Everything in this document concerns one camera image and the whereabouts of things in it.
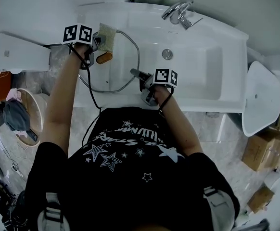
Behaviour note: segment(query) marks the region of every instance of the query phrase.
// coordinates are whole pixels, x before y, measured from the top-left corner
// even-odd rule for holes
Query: scrub brush
[[[106,24],[100,23],[100,29],[98,30],[98,36],[105,36],[106,41],[98,46],[101,51],[113,52],[113,46],[115,43],[116,29]]]

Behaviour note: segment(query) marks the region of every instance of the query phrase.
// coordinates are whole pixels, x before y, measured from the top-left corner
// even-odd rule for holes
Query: tiled floor
[[[51,69],[45,73],[19,74],[14,78],[13,84],[16,87],[27,87],[33,93],[51,92],[58,71],[61,69],[64,60],[68,55],[66,47],[55,47],[51,51]],[[80,146],[82,137],[92,120],[97,116],[97,111],[88,108],[73,109],[69,156],[76,152]],[[186,112],[185,116],[193,125],[200,138],[203,151],[215,162],[220,172],[228,180],[236,193],[242,208],[253,193],[261,186],[267,172],[254,172],[242,161],[242,154],[245,149],[247,138],[232,123],[226,114]],[[0,139],[6,150],[10,153],[18,165],[25,179],[22,179],[16,172],[11,170],[12,163],[5,155],[0,146],[0,166],[6,175],[5,180],[11,190],[18,194],[25,188],[25,180],[31,170],[36,154],[36,147],[29,147],[24,150],[16,140],[13,132],[6,125],[0,127]]]

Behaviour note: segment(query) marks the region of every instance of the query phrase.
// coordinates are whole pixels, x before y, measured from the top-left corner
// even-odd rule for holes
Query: chrome faucet
[[[189,7],[193,4],[193,0],[180,0],[176,4],[172,5],[169,7],[161,16],[164,20],[170,16],[170,22],[172,24],[178,24],[181,23],[185,30],[188,28],[192,27],[199,21],[201,21],[203,18],[200,20],[196,21],[195,23],[191,23],[189,20],[185,18],[185,13],[186,10],[189,9]]]

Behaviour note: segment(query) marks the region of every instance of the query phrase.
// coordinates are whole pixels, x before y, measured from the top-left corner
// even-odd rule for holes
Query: drain
[[[173,57],[173,53],[170,49],[165,49],[165,50],[163,50],[162,56],[164,59],[170,60]]]

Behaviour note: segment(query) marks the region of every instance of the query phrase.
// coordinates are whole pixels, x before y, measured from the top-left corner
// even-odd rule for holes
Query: washbasin
[[[121,28],[138,45],[140,70],[153,73],[156,68],[171,68],[178,73],[175,93],[180,97],[218,100],[222,84],[222,48],[213,39],[193,31],[172,32],[163,28]],[[166,60],[162,52],[170,49],[173,57]],[[97,51],[95,56],[103,54]],[[131,78],[131,68],[137,68],[137,49],[123,35],[116,34],[113,59],[90,68],[92,87],[97,90],[117,90]],[[87,72],[81,73],[87,80]],[[139,94],[139,83],[133,81],[120,94]]]
[[[248,35],[207,16],[187,12],[195,26],[185,30],[161,18],[166,6],[141,3],[103,3],[81,6],[78,23],[97,32],[100,23],[126,33],[138,46],[139,70],[153,74],[156,68],[171,68],[178,73],[174,91],[183,111],[242,113],[245,107]],[[169,49],[173,57],[166,60],[162,52]],[[104,51],[96,51],[95,58]],[[90,68],[91,85],[96,90],[117,90],[131,78],[137,68],[137,49],[123,35],[116,34],[112,60],[95,63]],[[81,76],[87,81],[86,71]],[[140,98],[139,80],[134,79],[118,93],[96,93],[103,108],[137,106],[146,109]],[[94,107],[88,88],[78,80],[74,106]]]

